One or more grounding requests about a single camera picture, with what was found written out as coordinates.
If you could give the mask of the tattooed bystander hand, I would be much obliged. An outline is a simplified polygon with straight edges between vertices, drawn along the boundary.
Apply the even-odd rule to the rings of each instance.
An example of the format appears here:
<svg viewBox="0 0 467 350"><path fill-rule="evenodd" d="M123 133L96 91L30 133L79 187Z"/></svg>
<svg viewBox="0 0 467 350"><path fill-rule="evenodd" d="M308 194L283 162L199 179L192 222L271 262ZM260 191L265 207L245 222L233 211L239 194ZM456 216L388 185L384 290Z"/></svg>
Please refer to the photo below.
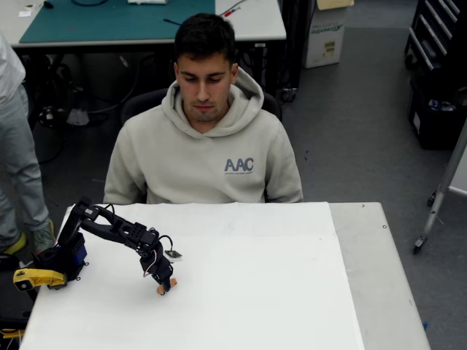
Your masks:
<svg viewBox="0 0 467 350"><path fill-rule="evenodd" d="M43 251L53 248L56 245L53 221L50 219L44 228L34 230L32 236L36 254L41 254Z"/></svg>

